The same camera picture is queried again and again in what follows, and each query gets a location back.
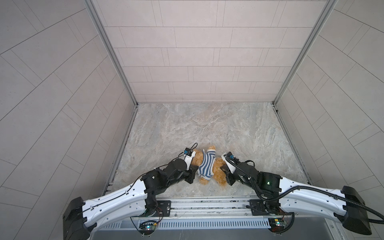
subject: tiled wall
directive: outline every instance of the tiled wall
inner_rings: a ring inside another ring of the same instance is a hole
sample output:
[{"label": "tiled wall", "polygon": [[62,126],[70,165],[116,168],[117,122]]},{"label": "tiled wall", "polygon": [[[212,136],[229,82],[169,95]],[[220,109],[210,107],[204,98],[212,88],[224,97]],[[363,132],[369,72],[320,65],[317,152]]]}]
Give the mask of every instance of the tiled wall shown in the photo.
[{"label": "tiled wall", "polygon": [[272,101],[325,4],[93,2],[138,102]]},{"label": "tiled wall", "polygon": [[[384,213],[383,9],[382,0],[339,0],[277,104],[314,184],[354,187],[366,205],[380,213]],[[371,227],[370,237],[384,239],[383,225]],[[345,231],[349,239],[365,237]]]},{"label": "tiled wall", "polygon": [[0,238],[63,239],[102,194],[133,103],[82,0],[0,1]]}]

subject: teddy bear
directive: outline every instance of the teddy bear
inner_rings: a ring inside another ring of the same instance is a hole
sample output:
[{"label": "teddy bear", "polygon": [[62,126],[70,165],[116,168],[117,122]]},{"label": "teddy bear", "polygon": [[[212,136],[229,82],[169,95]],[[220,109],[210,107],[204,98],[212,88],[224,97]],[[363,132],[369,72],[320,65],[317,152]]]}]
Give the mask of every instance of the teddy bear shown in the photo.
[{"label": "teddy bear", "polygon": [[226,165],[226,163],[221,157],[216,157],[216,147],[210,146],[206,152],[204,149],[203,151],[194,149],[194,151],[196,154],[191,164],[199,166],[197,171],[197,174],[201,177],[199,182],[206,185],[213,178],[219,185],[225,186],[227,180],[225,179],[225,173],[220,167]]}]

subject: marble floor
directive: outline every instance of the marble floor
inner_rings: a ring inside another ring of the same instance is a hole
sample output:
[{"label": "marble floor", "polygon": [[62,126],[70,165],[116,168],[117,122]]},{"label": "marble floor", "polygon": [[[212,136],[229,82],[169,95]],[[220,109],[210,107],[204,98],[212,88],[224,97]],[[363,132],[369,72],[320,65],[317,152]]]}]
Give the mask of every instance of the marble floor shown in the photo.
[{"label": "marble floor", "polygon": [[[133,123],[112,190],[132,183],[140,174],[167,164],[186,147],[216,146],[217,155],[231,151],[240,161],[253,160],[259,171],[307,183],[270,103],[141,104]],[[244,196],[254,191],[238,182],[219,186],[183,181],[163,197]]]}]

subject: blue and white striped sweater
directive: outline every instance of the blue and white striped sweater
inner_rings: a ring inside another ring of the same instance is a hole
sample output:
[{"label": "blue and white striped sweater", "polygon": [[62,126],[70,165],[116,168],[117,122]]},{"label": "blue and white striped sweater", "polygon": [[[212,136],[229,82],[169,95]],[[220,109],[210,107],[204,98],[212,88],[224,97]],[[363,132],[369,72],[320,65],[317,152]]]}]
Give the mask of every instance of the blue and white striped sweater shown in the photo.
[{"label": "blue and white striped sweater", "polygon": [[199,166],[197,170],[197,175],[202,176],[203,178],[210,180],[214,175],[212,168],[216,159],[216,150],[208,149],[207,152],[203,149],[203,163]]}]

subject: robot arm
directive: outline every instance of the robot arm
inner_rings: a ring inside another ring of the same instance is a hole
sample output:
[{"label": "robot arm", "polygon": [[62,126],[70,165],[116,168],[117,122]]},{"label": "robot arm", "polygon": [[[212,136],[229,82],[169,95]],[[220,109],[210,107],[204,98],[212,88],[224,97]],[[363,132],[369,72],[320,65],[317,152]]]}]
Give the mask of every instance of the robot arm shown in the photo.
[{"label": "robot arm", "polygon": [[156,195],[183,180],[193,183],[198,169],[191,165],[195,151],[186,148],[183,154],[183,159],[170,161],[163,170],[151,170],[108,195],[86,201],[81,197],[73,199],[63,214],[63,239],[86,240],[92,232],[115,221],[152,215],[158,207]]},{"label": "robot arm", "polygon": [[247,206],[252,209],[252,213],[304,212],[341,222],[344,228],[364,235],[372,234],[369,222],[384,224],[384,220],[368,219],[367,211],[382,219],[384,216],[366,207],[352,187],[344,186],[342,190],[324,189],[297,183],[280,175],[259,172],[255,166],[247,164],[251,161],[240,162],[231,152],[223,154],[222,158],[227,163],[227,166],[221,167],[227,183],[232,185],[239,181],[254,189],[263,201],[258,207]]}]

